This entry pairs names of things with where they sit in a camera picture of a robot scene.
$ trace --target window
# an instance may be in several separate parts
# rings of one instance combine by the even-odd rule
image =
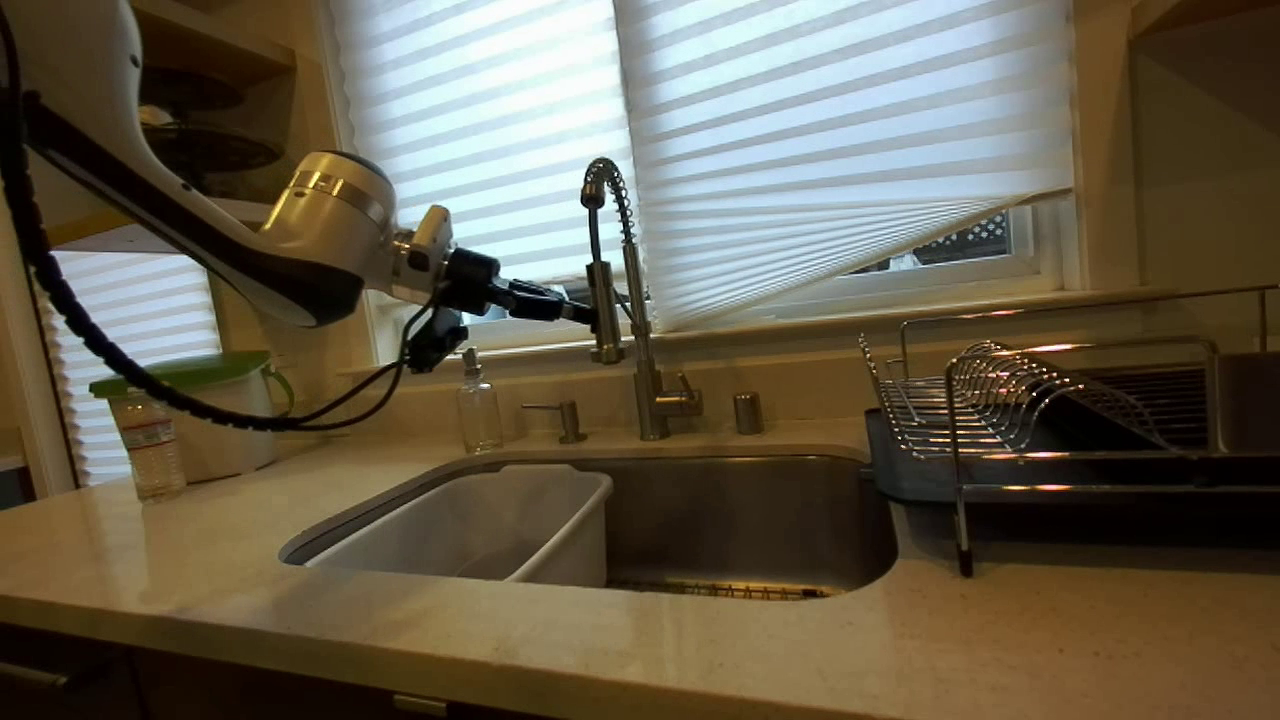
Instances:
[[[865,265],[1072,188],[1070,0],[328,0],[328,19],[349,139],[395,181],[401,222],[447,205],[503,270],[574,280],[582,173],[614,154],[662,330],[869,310]],[[1055,287],[1062,238],[987,270]],[[991,287],[974,270],[931,280]]]
[[[187,255],[164,250],[57,250],[62,270],[87,317],[142,363],[219,350],[210,275]],[[47,309],[47,357],[57,363],[79,483],[127,479],[117,421],[87,385],[114,377],[79,337]]]

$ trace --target soap dispenser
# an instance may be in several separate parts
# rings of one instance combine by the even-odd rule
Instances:
[[[485,378],[475,349],[466,350],[466,385],[457,388],[457,428],[466,452],[493,452],[503,444],[495,388]]]

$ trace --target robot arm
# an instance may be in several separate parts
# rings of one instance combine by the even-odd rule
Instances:
[[[392,183],[343,152],[313,152],[262,230],[231,220],[177,173],[142,130],[142,31],[127,0],[0,0],[23,78],[23,144],[93,188],[173,249],[231,285],[254,309],[288,322],[331,322],[366,287],[404,300],[592,322],[545,285],[509,285],[502,265],[451,249],[447,210],[430,207],[412,238],[395,238]]]

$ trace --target black cable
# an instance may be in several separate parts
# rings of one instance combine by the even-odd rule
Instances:
[[[160,385],[153,371],[144,371],[123,349],[117,349],[96,318],[85,310],[85,302],[78,300],[72,285],[63,280],[62,265],[47,250],[47,236],[44,236],[44,220],[35,207],[35,183],[32,183],[32,169],[28,169],[28,152],[23,152],[23,134],[28,134],[28,115],[23,115],[23,87],[22,87],[22,55],[16,55],[16,38],[13,38],[13,25],[0,7],[0,38],[6,38],[6,108],[0,108],[0,175],[6,175],[6,200],[9,200],[9,217],[13,217],[13,230],[22,238],[23,265],[28,270],[40,280],[44,294],[52,300],[52,309],[67,318],[67,327],[85,339],[85,349],[93,349],[117,377],[123,377],[131,388],[147,393],[153,398],[180,408],[187,415],[212,421],[212,423],[229,423],[229,428],[254,428],[254,430],[335,430],[335,428],[354,428],[368,415],[378,415],[392,393],[401,388],[404,377],[404,344],[408,344],[408,327],[430,310],[419,309],[401,337],[401,357],[386,367],[378,367],[372,377],[366,377],[356,388],[349,388],[343,396],[328,398],[317,413],[303,415],[244,415],[244,413],[229,413],[216,403],[206,403],[197,396],[186,396],[168,385]],[[356,398],[366,388],[372,388],[378,378],[387,378],[386,396],[343,421],[326,421],[328,413],[343,408],[349,398]]]

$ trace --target stainless steel sink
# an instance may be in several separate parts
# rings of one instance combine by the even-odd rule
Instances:
[[[354,542],[380,517],[503,464],[574,464],[614,474],[610,589],[810,601],[865,589],[898,558],[890,504],[865,464],[839,446],[729,455],[582,446],[457,458],[317,524],[285,548],[285,558],[326,567],[328,548]]]

